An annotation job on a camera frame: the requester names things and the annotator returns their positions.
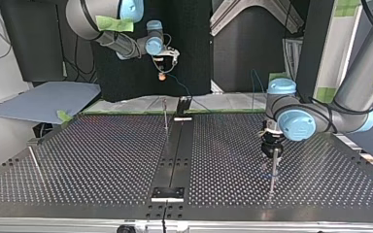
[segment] black mount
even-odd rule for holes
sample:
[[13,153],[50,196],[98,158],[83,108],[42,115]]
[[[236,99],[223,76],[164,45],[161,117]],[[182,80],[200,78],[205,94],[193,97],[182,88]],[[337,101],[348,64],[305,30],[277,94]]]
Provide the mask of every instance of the black mount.
[[262,137],[262,145],[261,150],[262,152],[269,158],[273,158],[274,150],[278,150],[278,157],[284,152],[284,147],[282,142],[286,139],[284,134],[274,134],[271,132],[266,131]]

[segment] metal pole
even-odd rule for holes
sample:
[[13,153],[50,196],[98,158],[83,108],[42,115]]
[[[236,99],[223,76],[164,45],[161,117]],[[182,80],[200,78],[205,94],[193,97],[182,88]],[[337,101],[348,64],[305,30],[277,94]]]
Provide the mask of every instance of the metal pole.
[[274,154],[272,158],[272,173],[271,173],[271,187],[269,190],[269,194],[274,194],[274,186],[275,186],[275,179],[277,179],[277,165],[278,165],[278,149],[274,149]]
[[353,111],[373,107],[373,29],[348,70],[334,98],[335,103]]

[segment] vertical pin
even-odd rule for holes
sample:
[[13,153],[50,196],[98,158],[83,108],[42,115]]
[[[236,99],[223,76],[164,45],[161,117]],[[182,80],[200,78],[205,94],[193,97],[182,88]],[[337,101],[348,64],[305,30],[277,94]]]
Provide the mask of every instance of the vertical pin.
[[272,160],[272,174],[271,174],[271,188],[269,194],[274,194],[275,180],[277,179],[277,165],[278,165],[278,149],[274,149],[273,160]]
[[168,131],[168,115],[166,113],[166,98],[163,98],[162,100],[162,109],[163,109],[163,114],[165,116],[165,129]]

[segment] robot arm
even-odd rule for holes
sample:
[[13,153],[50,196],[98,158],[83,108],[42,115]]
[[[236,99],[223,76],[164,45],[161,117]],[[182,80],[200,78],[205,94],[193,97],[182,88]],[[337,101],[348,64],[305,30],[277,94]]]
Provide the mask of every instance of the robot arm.
[[130,18],[139,22],[144,15],[143,0],[69,0],[66,7],[68,23],[74,32],[86,40],[98,42],[108,47],[124,60],[151,56],[172,56],[177,63],[178,52],[164,46],[163,28],[159,20],[147,23],[148,36],[134,40],[129,36],[114,31],[99,31],[96,16],[113,18]]
[[332,103],[301,104],[294,97],[295,91],[295,82],[288,79],[269,84],[264,130],[276,139],[280,134],[301,141],[319,132],[369,130],[373,126],[373,29]]

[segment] black bracket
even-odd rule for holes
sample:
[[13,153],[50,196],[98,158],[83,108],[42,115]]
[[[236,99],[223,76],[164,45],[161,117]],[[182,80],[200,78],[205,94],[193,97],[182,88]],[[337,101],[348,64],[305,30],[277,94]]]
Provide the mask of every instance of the black bracket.
[[183,187],[156,187],[153,189],[153,202],[184,202]]

